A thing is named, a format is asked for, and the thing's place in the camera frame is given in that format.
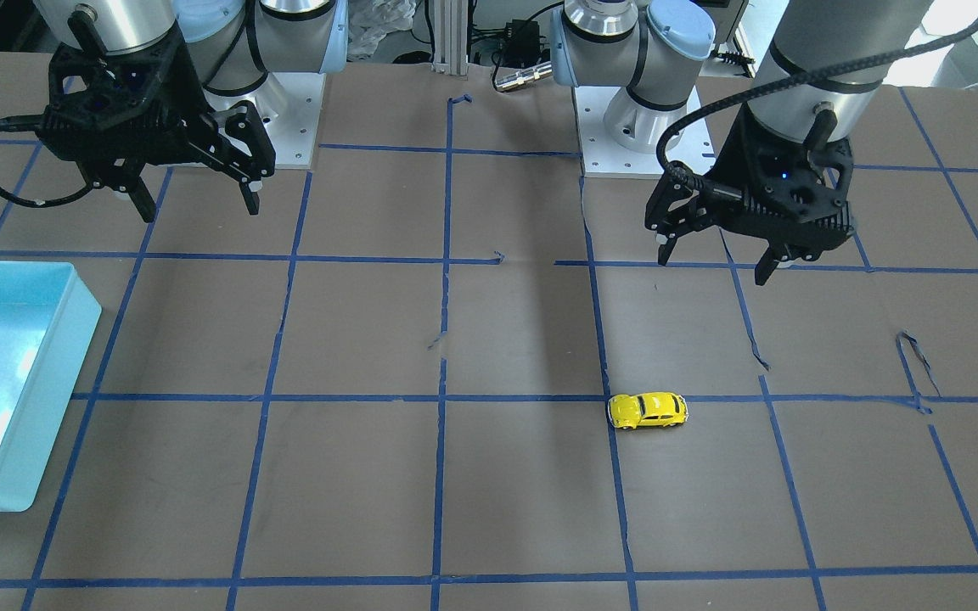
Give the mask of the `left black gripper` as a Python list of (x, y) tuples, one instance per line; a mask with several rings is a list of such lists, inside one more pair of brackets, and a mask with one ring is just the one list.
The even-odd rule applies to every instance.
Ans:
[(832, 109), (807, 120), (804, 142), (769, 131), (742, 107), (717, 162), (704, 175), (679, 161), (657, 182), (645, 227), (657, 233), (657, 263), (667, 266), (677, 240), (718, 226), (769, 242), (756, 264), (764, 286), (798, 255), (821, 255), (857, 232), (847, 196), (853, 167), (850, 140), (835, 140)]

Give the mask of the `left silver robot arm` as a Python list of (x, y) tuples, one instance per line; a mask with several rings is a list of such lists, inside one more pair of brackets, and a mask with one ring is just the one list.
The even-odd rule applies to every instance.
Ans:
[(926, 14), (925, 1), (791, 1), (752, 87), (689, 112), (717, 25), (692, 1), (566, 1), (551, 63), (567, 87), (612, 87), (603, 124), (654, 154), (662, 177), (644, 225), (665, 264), (688, 233), (718, 226), (766, 241), (765, 283), (857, 233), (850, 135)]

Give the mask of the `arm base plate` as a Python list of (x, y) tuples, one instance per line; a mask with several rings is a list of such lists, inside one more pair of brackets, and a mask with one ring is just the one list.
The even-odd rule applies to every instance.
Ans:
[(254, 92), (237, 97), (205, 92), (205, 97), (217, 111), (251, 101), (274, 146), (277, 169), (310, 170), (326, 82), (324, 74), (279, 72), (269, 74)]
[(583, 175), (589, 178), (659, 178), (663, 169), (655, 145), (660, 136), (701, 107), (695, 89), (684, 107), (672, 111), (642, 107), (622, 87), (577, 87), (574, 101)]

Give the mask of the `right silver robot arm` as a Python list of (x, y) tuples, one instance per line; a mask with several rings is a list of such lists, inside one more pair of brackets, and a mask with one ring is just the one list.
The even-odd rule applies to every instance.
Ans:
[(59, 40), (35, 132), (77, 166), (81, 194), (106, 189), (155, 219), (148, 166), (198, 164), (232, 179), (259, 213), (291, 108), (282, 73), (327, 74), (348, 58), (346, 1), (38, 1)]

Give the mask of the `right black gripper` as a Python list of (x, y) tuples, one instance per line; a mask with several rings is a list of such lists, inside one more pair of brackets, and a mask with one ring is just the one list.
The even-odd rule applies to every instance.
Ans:
[[(217, 112), (205, 99), (187, 43), (176, 24), (132, 52), (113, 53), (97, 22), (70, 22), (77, 47), (62, 45), (49, 66), (49, 104), (35, 129), (63, 161), (109, 186), (127, 163), (203, 164), (239, 182), (250, 216), (261, 211), (261, 180), (276, 154), (255, 107), (238, 102)], [(141, 177), (120, 193), (144, 223), (158, 205)]]

